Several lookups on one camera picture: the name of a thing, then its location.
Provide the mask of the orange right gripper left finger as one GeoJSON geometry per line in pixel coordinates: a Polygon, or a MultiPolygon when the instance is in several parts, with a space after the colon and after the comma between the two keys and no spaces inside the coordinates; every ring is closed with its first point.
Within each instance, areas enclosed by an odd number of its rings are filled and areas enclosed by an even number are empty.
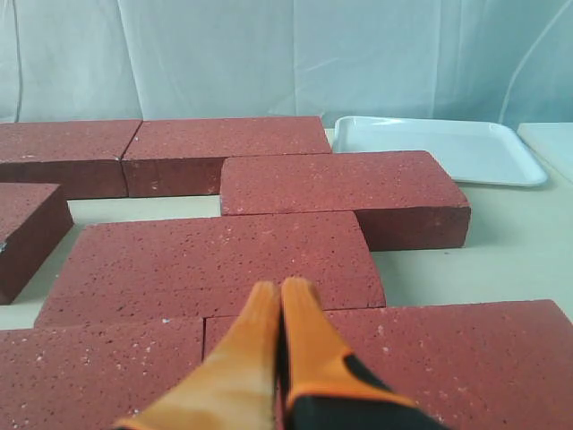
{"type": "Polygon", "coordinates": [[[269,281],[247,302],[202,364],[115,429],[272,429],[280,298],[269,281]]]}

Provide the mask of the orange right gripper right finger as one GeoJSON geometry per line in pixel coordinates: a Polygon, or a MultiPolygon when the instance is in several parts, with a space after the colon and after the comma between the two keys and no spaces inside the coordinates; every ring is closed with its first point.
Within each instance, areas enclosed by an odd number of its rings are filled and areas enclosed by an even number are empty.
{"type": "Polygon", "coordinates": [[[283,389],[288,429],[356,429],[378,419],[388,423],[412,401],[366,382],[346,361],[354,351],[321,309],[314,285],[287,278],[281,286],[288,384],[283,389]]]}

